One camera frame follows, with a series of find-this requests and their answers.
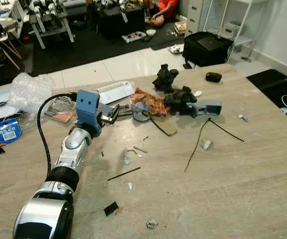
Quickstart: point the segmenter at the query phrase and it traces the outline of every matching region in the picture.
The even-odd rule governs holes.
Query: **robotic arm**
[[[101,134],[104,123],[114,123],[119,106],[99,102],[99,94],[77,93],[77,128],[61,143],[61,154],[44,183],[17,216],[13,239],[66,239],[74,214],[73,195],[82,173],[92,139]]]

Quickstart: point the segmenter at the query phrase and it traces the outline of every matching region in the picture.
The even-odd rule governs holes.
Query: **person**
[[[143,6],[149,8],[150,20],[146,23],[153,27],[160,27],[164,21],[170,18],[174,12],[174,8],[179,0],[159,0],[159,3],[155,3],[153,0],[143,0]]]

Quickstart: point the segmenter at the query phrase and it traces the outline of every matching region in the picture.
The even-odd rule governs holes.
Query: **white drawer unit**
[[[185,36],[198,32],[199,21],[203,8],[203,0],[190,0]]]

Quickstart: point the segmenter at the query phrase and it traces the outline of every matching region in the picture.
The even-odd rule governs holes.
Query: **red shirt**
[[[174,8],[177,5],[178,1],[179,0],[160,0],[159,1],[159,10],[161,11],[161,10],[165,9],[168,6],[168,4],[171,4],[172,9],[165,13],[165,17],[170,18],[174,12]]]

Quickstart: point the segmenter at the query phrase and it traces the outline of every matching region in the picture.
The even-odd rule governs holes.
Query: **orange crumpled paper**
[[[131,102],[133,104],[138,102],[145,103],[153,115],[167,114],[167,108],[164,105],[164,98],[164,96],[153,96],[147,92],[144,92],[140,88],[136,88],[134,94],[130,96]]]

